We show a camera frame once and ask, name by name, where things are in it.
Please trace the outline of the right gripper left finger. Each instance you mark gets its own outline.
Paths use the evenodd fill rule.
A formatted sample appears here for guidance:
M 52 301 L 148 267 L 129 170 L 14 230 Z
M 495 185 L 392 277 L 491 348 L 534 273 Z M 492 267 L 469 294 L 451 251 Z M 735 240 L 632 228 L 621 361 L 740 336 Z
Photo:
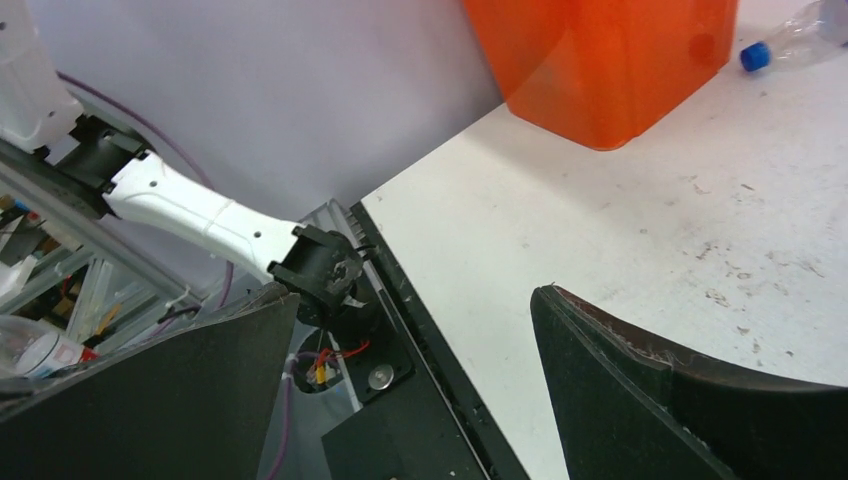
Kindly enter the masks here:
M 203 322 L 1 384 L 5 479 L 253 479 L 300 304 L 269 284 Z

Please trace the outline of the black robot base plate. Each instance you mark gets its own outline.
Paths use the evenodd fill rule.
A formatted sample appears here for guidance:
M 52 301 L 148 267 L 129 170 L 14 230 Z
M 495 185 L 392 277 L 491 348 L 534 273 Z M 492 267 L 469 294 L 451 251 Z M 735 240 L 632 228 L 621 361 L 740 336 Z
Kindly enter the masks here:
M 349 416 L 321 437 L 328 479 L 522 479 L 526 473 L 488 407 L 361 207 L 328 201 L 305 220 L 316 250 L 349 282 L 336 311 L 307 299 L 311 329 L 295 382 Z

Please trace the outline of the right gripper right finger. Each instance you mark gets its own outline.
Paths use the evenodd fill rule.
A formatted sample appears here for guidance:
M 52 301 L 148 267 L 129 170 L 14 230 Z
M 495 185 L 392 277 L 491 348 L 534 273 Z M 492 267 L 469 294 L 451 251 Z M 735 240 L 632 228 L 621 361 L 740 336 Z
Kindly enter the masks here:
M 847 391 L 738 366 L 556 285 L 531 316 L 573 479 L 843 479 Z

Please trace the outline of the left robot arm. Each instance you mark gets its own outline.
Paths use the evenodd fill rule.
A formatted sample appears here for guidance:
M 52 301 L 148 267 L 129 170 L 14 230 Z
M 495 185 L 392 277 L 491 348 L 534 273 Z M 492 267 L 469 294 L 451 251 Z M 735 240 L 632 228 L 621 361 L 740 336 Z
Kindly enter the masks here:
M 142 136 L 65 88 L 23 1 L 1 5 L 1 162 L 82 215 L 171 232 L 301 298 L 300 320 L 351 325 L 363 260 L 336 231 L 252 210 L 171 168 Z

